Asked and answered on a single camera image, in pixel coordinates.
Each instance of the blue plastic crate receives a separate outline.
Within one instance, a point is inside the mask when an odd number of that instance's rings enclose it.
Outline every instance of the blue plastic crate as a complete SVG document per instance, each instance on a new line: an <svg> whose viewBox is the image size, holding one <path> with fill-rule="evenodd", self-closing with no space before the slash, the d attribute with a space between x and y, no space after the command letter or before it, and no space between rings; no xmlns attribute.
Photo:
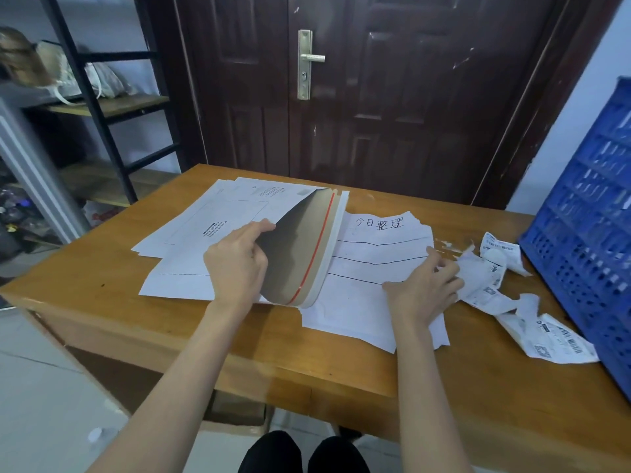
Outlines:
<svg viewBox="0 0 631 473"><path fill-rule="evenodd" d="M631 400L631 78L519 244Z"/></svg>

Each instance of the hand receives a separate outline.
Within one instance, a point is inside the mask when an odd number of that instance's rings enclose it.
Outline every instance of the hand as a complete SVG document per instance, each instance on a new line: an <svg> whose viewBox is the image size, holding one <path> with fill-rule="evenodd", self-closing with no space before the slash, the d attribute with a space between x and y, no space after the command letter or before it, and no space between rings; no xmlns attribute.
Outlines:
<svg viewBox="0 0 631 473"><path fill-rule="evenodd" d="M213 282L216 303L237 307L245 315L258 300L268 258L255 241L261 233L275 228L267 219L250 222L208 248L204 263Z"/></svg>
<svg viewBox="0 0 631 473"><path fill-rule="evenodd" d="M395 337L404 332L425 335L432 320L458 300L456 291L464 287L464 281L455 277L460 270L456 262L443 259L432 247L427 253L407 280L383 284Z"/></svg>

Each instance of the door handle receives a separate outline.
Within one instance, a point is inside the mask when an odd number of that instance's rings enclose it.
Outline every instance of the door handle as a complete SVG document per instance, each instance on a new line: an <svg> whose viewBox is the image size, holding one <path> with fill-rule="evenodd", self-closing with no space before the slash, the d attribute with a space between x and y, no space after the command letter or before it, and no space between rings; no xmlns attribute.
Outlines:
<svg viewBox="0 0 631 473"><path fill-rule="evenodd" d="M311 97L311 63L324 63L325 55L311 53L313 32L298 30L298 99L307 101Z"/></svg>

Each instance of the table top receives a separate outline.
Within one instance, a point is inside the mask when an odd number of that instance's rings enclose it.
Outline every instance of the table top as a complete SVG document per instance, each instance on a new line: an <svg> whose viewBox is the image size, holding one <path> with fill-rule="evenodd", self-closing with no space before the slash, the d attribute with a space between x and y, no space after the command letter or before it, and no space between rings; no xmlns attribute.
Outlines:
<svg viewBox="0 0 631 473"><path fill-rule="evenodd" d="M238 176L301 182L198 165L65 246L0 293L18 306L36 305L42 313L72 312L75 318L84 316L92 322L97 318L127 329L130 335L148 332L155 342L186 339L201 320L206 303L138 295L158 259L139 257L130 249L217 179ZM473 241L479 247L485 231L515 242L532 220L525 214L348 190L348 212L388 216L409 210L432 227L438 248L441 241L460 249ZM525 265L534 272L528 261ZM512 298L537 294L540 312L575 328L539 276L523 278L508 272L501 291ZM436 357L456 416L631 457L631 407L601 364L556 365L529 358L494 318L463 302L450 307L445 318L451 346L441 347ZM302 328L294 308L254 306L231 353L332 387L340 384L385 397L397 395L395 355L356 339Z"/></svg>

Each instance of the white bag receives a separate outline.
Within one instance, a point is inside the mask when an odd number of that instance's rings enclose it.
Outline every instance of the white bag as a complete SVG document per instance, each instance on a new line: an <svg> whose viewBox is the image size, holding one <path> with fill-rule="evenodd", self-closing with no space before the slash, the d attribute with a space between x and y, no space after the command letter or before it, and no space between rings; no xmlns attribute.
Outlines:
<svg viewBox="0 0 631 473"><path fill-rule="evenodd" d="M46 86L46 89L59 101L70 105L76 104L66 99L81 94L81 89L63 49L54 43L40 41L35 50L42 59L46 71L55 80L55 84ZM127 91L121 79L105 63L86 63L85 72L97 98L115 98Z"/></svg>

